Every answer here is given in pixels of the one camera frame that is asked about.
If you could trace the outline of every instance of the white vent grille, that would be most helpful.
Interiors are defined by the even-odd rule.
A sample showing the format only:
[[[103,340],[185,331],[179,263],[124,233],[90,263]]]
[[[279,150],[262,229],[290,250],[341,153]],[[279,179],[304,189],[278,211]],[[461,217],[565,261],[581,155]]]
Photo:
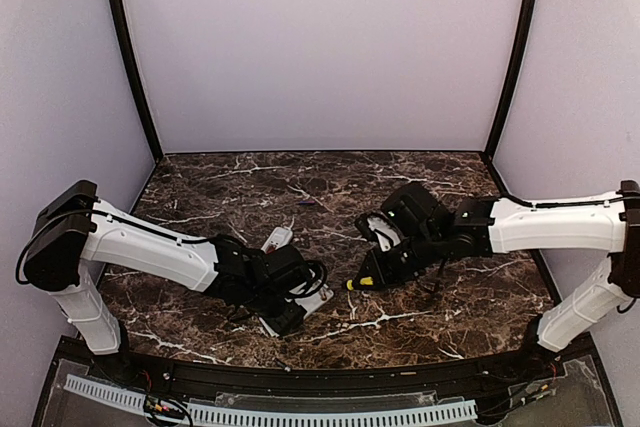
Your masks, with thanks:
[[[142,415],[144,394],[69,374],[65,390],[116,409]],[[428,427],[477,418],[473,400],[403,410],[345,414],[258,412],[187,404],[194,424],[230,427]]]

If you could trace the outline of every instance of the gray wall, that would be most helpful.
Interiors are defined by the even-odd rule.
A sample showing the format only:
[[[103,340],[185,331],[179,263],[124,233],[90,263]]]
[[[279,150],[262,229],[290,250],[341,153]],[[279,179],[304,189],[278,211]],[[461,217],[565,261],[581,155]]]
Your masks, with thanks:
[[[62,332],[13,280],[38,211],[81,178],[129,208],[152,168],[107,0],[0,0],[0,425],[30,425]]]
[[[482,149],[520,0],[126,0],[168,152]]]
[[[640,181],[640,0],[537,0],[496,163],[521,196],[563,197]],[[601,254],[547,252],[563,294]],[[626,425],[640,425],[640,308],[593,330]]]

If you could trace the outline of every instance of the brown marble surface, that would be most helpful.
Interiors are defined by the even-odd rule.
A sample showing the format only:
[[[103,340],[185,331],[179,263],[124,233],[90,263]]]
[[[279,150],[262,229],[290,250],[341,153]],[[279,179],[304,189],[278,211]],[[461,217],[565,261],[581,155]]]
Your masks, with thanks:
[[[435,298],[419,282],[380,293],[343,290],[371,247],[354,219],[411,180],[449,208],[464,196],[497,193],[473,153],[180,154],[160,163],[136,216],[191,235],[234,235],[254,247],[274,227],[292,226],[294,245],[327,265],[335,297],[285,339],[267,336],[255,318],[228,322],[233,308],[222,301],[122,267],[108,267],[100,291],[133,350],[183,360],[366,368],[517,348],[530,318],[552,305],[527,254],[448,264]],[[298,205],[308,198],[317,204]]]

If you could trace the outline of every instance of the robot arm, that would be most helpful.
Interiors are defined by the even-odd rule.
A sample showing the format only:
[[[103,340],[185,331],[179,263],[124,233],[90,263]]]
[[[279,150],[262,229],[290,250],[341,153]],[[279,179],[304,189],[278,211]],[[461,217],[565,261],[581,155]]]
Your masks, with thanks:
[[[298,327],[331,297],[324,265],[286,245],[286,229],[276,229],[264,251],[249,249],[231,237],[192,237],[144,222],[95,193],[95,184],[80,181],[38,215],[18,271],[24,259],[27,280],[21,283],[54,297],[96,355],[120,352],[126,334],[81,259],[115,263],[242,305],[275,335]]]
[[[532,323],[535,343],[559,352],[615,307],[640,296],[640,188],[587,198],[528,202],[515,197],[466,199],[449,212],[418,183],[394,192],[379,214],[356,226],[379,242],[367,253],[348,289],[381,290],[412,280],[435,262],[494,253],[591,248],[609,253],[569,297]],[[371,228],[374,216],[377,226]],[[392,232],[399,230],[404,238]]]

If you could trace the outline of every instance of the black pole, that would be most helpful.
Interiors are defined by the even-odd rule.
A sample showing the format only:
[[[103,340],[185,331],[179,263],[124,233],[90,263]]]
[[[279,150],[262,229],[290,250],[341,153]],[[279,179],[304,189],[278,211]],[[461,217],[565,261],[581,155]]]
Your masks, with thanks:
[[[484,153],[489,157],[489,159],[493,159],[493,156],[496,154],[496,150],[498,150],[500,137],[502,136],[504,126],[507,122],[509,108],[511,107],[513,94],[516,90],[518,75],[520,74],[522,59],[524,58],[524,51],[527,46],[527,38],[529,37],[529,28],[531,27],[531,18],[533,17],[533,7],[535,2],[536,0],[522,0],[522,4],[520,5],[518,27],[516,28],[516,36],[513,41],[513,49],[511,50],[511,58],[509,59],[507,75],[505,76],[504,85],[502,86],[502,93],[500,94],[498,108],[496,109],[496,115],[493,119],[493,125],[491,126],[489,140],[484,148]]]
[[[129,27],[127,26],[127,18],[124,13],[124,4],[122,0],[109,0],[109,5],[111,6],[113,25],[116,29],[118,44],[120,44],[120,54],[122,55],[122,62],[124,63],[127,78],[129,79],[131,94],[133,95],[133,100],[138,110],[138,116],[140,117],[144,134],[147,137],[147,143],[149,144],[153,158],[158,162],[164,154],[160,146],[158,133],[153,125],[149,104],[147,103],[147,98],[142,88],[142,80],[140,79],[138,64],[136,63],[136,57],[133,52],[133,44],[131,43],[131,36],[129,35]]]

